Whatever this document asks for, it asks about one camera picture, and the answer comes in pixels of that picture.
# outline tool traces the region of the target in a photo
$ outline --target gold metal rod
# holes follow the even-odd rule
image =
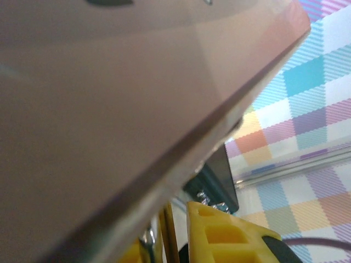
[[[159,217],[167,263],[179,263],[176,230],[174,229],[173,213],[170,202],[168,202],[160,211]]]

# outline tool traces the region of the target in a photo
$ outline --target yellow toy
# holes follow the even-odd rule
[[[191,263],[279,263],[263,236],[279,234],[197,202],[188,203]]]
[[[143,263],[141,261],[138,240],[129,247],[123,257],[118,260],[118,263]]]

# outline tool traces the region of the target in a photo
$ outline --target black plastic part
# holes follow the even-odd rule
[[[212,169],[216,178],[220,181],[221,186],[230,196],[231,200],[236,204],[237,209],[239,204],[235,192],[233,176],[231,173],[227,150],[223,144],[216,152],[206,161],[206,164]]]
[[[100,5],[103,7],[120,7],[123,5],[133,4],[132,0],[86,0],[90,4]]]
[[[226,189],[223,187],[221,181],[217,178],[216,174],[212,171],[208,164],[205,164],[202,170],[191,179],[184,187],[183,190],[187,192],[195,201],[200,202],[196,196],[199,192],[204,192],[211,200],[209,205],[218,203],[226,203],[231,213],[235,213],[239,209],[237,199],[233,199]]]
[[[189,263],[189,246],[185,244],[178,253],[180,263]]]
[[[283,241],[264,236],[263,241],[280,263],[302,263],[301,259]]]

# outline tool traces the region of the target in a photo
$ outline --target multicolored plaid pattern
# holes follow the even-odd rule
[[[287,237],[351,242],[351,161],[237,191],[237,216]],[[351,253],[315,246],[292,247],[305,263],[351,262]]]
[[[226,143],[238,178],[351,141],[351,0],[300,2],[311,34]]]

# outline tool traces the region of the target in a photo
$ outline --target purple cable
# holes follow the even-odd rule
[[[351,243],[329,238],[297,237],[283,239],[283,242],[287,245],[323,245],[325,247],[340,248],[351,251]]]

